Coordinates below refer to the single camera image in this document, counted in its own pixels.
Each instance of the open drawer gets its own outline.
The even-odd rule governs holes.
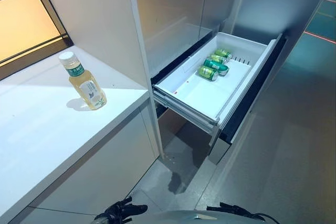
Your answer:
[[[277,55],[272,59],[270,55],[280,37],[264,45],[218,33],[153,86],[154,98],[212,136],[218,136],[253,83],[258,83],[257,86],[254,85],[257,87],[255,94],[261,89],[277,59]],[[232,53],[233,58],[226,63],[229,67],[226,76],[208,81],[198,76],[197,70],[207,56],[217,48],[227,49]],[[261,71],[262,78],[257,78]],[[255,97],[256,95],[249,96],[248,103],[252,104]]]

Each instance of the green can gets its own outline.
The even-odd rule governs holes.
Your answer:
[[[200,66],[198,69],[198,74],[210,81],[214,81],[218,77],[218,72],[216,70],[206,66]]]
[[[226,62],[226,58],[224,56],[220,56],[220,55],[210,55],[209,56],[210,59],[220,63],[220,64],[224,64]]]
[[[215,54],[216,55],[219,55],[219,56],[223,56],[227,59],[227,61],[231,60],[232,59],[232,54],[225,50],[225,49],[222,49],[222,48],[218,48],[216,51],[215,51]]]
[[[215,69],[218,71],[218,74],[220,76],[224,76],[228,73],[229,71],[229,67],[226,66],[226,65],[223,65],[217,61],[214,61],[212,59],[206,59],[203,63],[203,65],[205,65],[206,67],[209,67],[209,68],[212,68],[212,69]]]

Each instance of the bottle cap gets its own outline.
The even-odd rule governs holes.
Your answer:
[[[71,51],[60,54],[58,56],[58,59],[63,65],[68,65],[75,61],[78,61],[77,56],[74,54],[74,52],[71,52]]]

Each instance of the floor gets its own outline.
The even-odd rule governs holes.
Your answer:
[[[186,123],[132,191],[135,204],[152,213],[225,202],[282,224],[336,223],[335,12],[322,3],[217,166],[208,136]]]

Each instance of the white drawer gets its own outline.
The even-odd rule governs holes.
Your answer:
[[[277,55],[271,59],[270,55],[280,38],[281,35],[264,45],[218,33],[153,86],[154,98],[207,133],[218,135],[253,83],[258,82],[253,93],[257,94],[261,89],[277,59]],[[233,58],[227,63],[230,70],[226,76],[208,81],[198,76],[197,70],[217,48],[225,48],[232,53]],[[262,72],[261,78],[257,78],[264,67],[267,69]],[[250,104],[255,97],[252,95],[249,98]]]

